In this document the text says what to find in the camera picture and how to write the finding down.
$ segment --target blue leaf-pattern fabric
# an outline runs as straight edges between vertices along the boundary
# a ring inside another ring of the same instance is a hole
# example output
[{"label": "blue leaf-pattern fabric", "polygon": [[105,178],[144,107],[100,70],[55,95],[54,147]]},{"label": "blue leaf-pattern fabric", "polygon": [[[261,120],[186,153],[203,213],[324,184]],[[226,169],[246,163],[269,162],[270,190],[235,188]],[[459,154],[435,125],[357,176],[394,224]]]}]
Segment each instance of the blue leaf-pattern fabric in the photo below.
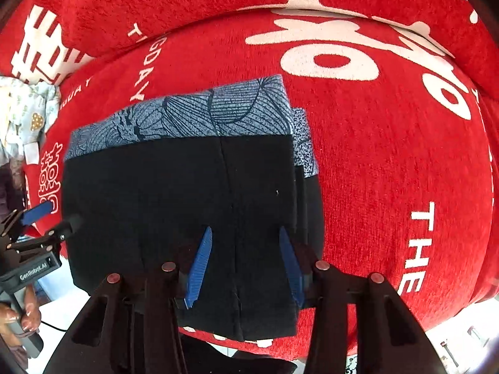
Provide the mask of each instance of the blue leaf-pattern fabric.
[{"label": "blue leaf-pattern fabric", "polygon": [[303,108],[293,108],[293,157],[294,165],[303,166],[305,177],[319,173],[319,166],[313,154],[312,137],[307,114]]},{"label": "blue leaf-pattern fabric", "polygon": [[346,361],[345,374],[357,373],[357,355],[349,356]]},{"label": "blue leaf-pattern fabric", "polygon": [[317,174],[305,110],[291,108],[280,75],[155,98],[71,134],[64,161],[110,147],[179,137],[293,135],[295,165]]}]

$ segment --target white chinese character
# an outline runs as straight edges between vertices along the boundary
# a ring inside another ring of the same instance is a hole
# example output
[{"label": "white chinese character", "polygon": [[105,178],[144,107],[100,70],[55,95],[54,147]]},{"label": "white chinese character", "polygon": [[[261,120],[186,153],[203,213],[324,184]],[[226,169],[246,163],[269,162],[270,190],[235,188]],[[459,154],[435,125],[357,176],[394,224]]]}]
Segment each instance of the white chinese character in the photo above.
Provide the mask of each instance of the white chinese character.
[{"label": "white chinese character", "polygon": [[[279,15],[285,15],[285,12],[280,11]],[[308,12],[301,10],[300,15],[308,15]],[[445,56],[445,53],[432,46],[420,35],[407,29],[392,26],[403,35],[399,36],[399,40],[405,45],[404,47],[365,36],[359,32],[360,26],[358,24],[343,19],[316,23],[289,18],[275,20],[274,24],[281,30],[253,35],[246,38],[245,42],[248,45],[301,41],[347,42],[392,52],[441,76],[442,78],[439,78],[434,74],[424,73],[422,80],[426,90],[437,102],[454,114],[468,121],[471,119],[466,99],[454,86],[465,93],[469,93],[468,87],[453,73],[454,66],[442,57]],[[437,54],[433,55],[421,46]],[[322,55],[343,56],[349,61],[343,66],[325,67],[315,61],[317,56]],[[359,49],[331,43],[307,43],[290,48],[283,54],[280,64],[284,71],[294,76],[370,81],[379,75],[376,63],[367,54]],[[443,95],[442,90],[452,94],[456,98],[457,104],[450,102]]]},{"label": "white chinese character", "polygon": [[41,158],[38,197],[40,198],[40,203],[44,201],[52,202],[52,214],[59,210],[59,201],[56,193],[61,189],[61,183],[57,181],[59,175],[59,153],[61,151],[62,145],[56,142],[53,149],[50,152],[45,152]]},{"label": "white chinese character", "polygon": [[38,27],[43,8],[34,5],[24,25],[24,38],[19,52],[12,57],[12,74],[14,77],[30,84],[46,81],[59,85],[70,73],[88,63],[91,56],[81,56],[78,49],[67,48],[62,44],[62,28],[60,24],[52,34],[48,32],[56,20],[56,15],[47,11]]}]

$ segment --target red fleece fabric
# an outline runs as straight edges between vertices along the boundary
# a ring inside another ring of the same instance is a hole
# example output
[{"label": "red fleece fabric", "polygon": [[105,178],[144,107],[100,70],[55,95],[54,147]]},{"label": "red fleece fabric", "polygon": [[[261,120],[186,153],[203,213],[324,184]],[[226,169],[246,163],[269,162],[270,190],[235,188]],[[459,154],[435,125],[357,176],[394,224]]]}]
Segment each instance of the red fleece fabric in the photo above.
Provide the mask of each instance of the red fleece fabric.
[{"label": "red fleece fabric", "polygon": [[[41,164],[26,167],[30,205],[56,206],[39,231],[61,219],[63,157],[74,129],[150,98],[282,74],[291,105],[308,114],[324,202],[323,258],[351,274],[382,272],[424,328],[497,293],[491,157],[499,156],[499,91],[491,75],[499,61],[481,21],[470,22],[471,6],[318,0],[325,11],[423,21],[454,61],[417,35],[366,18],[280,10],[286,1],[25,0],[0,35],[0,71],[62,81],[62,109]],[[299,1],[291,8],[318,7]],[[234,12],[275,3],[282,5],[273,11]],[[54,42],[58,32],[63,45]],[[29,56],[23,40],[38,55]],[[80,67],[84,54],[96,59]],[[47,69],[55,69],[50,77]],[[267,348],[186,334],[292,360],[308,353],[312,322],[313,311],[302,311],[297,336]],[[352,313],[349,345],[352,352]]]},{"label": "red fleece fabric", "polygon": [[[0,73],[10,74],[11,58],[23,36],[22,27],[34,4],[58,15],[65,46],[98,57],[133,44],[127,34],[137,23],[152,37],[185,24],[244,7],[284,4],[288,0],[24,0],[2,31]],[[404,25],[424,22],[431,37],[447,48],[457,65],[491,97],[499,99],[499,52],[485,26],[470,21],[466,0],[319,0],[328,7],[355,11]]]}]

